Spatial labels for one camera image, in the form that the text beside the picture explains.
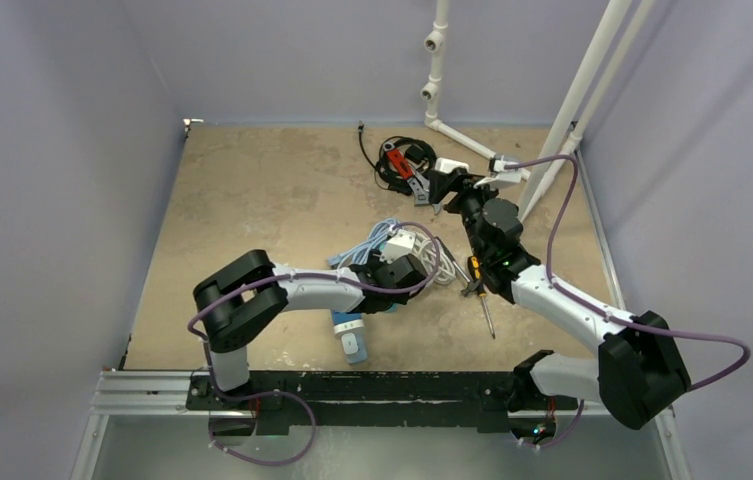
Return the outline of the white plug adapter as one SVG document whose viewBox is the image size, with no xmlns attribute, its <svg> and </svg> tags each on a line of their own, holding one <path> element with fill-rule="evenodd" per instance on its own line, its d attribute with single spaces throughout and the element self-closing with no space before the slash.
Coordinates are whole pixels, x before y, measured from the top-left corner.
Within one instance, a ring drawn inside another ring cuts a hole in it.
<svg viewBox="0 0 753 480">
<path fill-rule="evenodd" d="M 456 169 L 463 169 L 465 171 L 468 171 L 469 165 L 465 162 L 457 161 L 454 159 L 439 157 L 436 160 L 433 169 L 439 173 L 450 174 Z"/>
</svg>

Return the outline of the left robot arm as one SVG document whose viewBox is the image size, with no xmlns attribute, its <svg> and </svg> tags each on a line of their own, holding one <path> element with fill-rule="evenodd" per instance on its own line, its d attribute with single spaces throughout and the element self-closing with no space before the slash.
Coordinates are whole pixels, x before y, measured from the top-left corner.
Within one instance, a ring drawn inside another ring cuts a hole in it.
<svg viewBox="0 0 753 480">
<path fill-rule="evenodd" d="M 415 256 L 385 261 L 371 253 L 364 264 L 334 270 L 276 264 L 250 250 L 201 281 L 192 292 L 197 314 L 188 329 L 204 342 L 214 380 L 211 395 L 224 408 L 250 395 L 247 346 L 280 314 L 329 310 L 374 314 L 405 305 L 431 281 Z"/>
</svg>

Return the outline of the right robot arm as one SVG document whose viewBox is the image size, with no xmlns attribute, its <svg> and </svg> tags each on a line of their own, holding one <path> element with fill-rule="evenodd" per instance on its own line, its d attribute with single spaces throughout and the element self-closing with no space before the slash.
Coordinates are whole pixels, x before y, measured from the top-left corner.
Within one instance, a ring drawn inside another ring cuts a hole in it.
<svg viewBox="0 0 753 480">
<path fill-rule="evenodd" d="M 609 306 L 556 277 L 521 244 L 519 209 L 462 162 L 429 173 L 432 202 L 462 220 L 485 288 L 528 309 L 592 350 L 591 359 L 541 350 L 512 374 L 510 410 L 536 407 L 551 397 L 602 404 L 619 423 L 637 430 L 692 388 L 668 324 L 648 311 L 635 315 Z"/>
</svg>

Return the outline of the white charger plug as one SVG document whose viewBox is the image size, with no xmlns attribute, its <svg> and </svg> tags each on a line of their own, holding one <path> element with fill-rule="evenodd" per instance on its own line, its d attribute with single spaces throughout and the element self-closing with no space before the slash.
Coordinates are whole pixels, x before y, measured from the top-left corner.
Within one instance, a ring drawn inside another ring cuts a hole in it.
<svg viewBox="0 0 753 480">
<path fill-rule="evenodd" d="M 366 354 L 363 336 L 359 333 L 344 333 L 340 337 L 340 343 L 347 357 L 359 357 Z"/>
</svg>

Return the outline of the teal power strip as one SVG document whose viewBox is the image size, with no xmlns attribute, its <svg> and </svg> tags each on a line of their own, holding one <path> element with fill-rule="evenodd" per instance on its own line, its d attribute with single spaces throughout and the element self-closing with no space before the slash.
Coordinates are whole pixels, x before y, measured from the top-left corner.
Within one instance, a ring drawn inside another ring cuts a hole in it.
<svg viewBox="0 0 753 480">
<path fill-rule="evenodd" d="M 413 255 L 412 240 L 409 235 L 398 235 L 387 240 L 372 254 L 375 284 L 385 289 L 402 289 L 413 284 L 415 275 L 408 259 Z"/>
</svg>

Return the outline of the blue power strip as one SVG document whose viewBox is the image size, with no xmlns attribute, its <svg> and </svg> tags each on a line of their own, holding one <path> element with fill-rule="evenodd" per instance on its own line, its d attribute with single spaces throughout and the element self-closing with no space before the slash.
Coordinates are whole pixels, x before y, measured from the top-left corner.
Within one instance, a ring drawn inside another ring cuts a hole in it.
<svg viewBox="0 0 753 480">
<path fill-rule="evenodd" d="M 360 313 L 331 311 L 333 333 L 340 342 L 346 361 L 350 365 L 368 359 L 365 342 L 365 323 Z"/>
</svg>

